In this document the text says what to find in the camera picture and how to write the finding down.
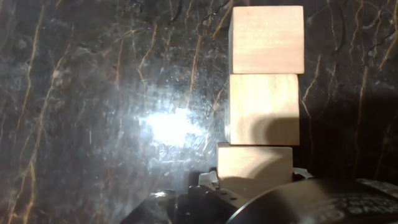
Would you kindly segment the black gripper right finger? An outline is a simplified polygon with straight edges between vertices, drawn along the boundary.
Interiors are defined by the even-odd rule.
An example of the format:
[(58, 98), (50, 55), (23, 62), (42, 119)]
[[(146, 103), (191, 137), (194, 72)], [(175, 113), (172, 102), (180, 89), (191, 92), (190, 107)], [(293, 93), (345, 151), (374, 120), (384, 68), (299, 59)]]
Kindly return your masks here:
[(307, 180), (312, 179), (313, 175), (308, 170), (303, 168), (294, 167), (292, 180)]

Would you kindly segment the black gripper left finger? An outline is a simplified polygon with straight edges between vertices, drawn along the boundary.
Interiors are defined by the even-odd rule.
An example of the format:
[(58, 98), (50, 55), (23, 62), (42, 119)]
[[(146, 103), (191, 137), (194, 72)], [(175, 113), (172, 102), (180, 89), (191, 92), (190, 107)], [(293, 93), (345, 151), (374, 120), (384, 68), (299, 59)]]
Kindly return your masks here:
[(194, 171), (188, 175), (187, 193), (177, 196), (177, 224), (226, 223), (248, 199), (220, 187), (216, 170)]

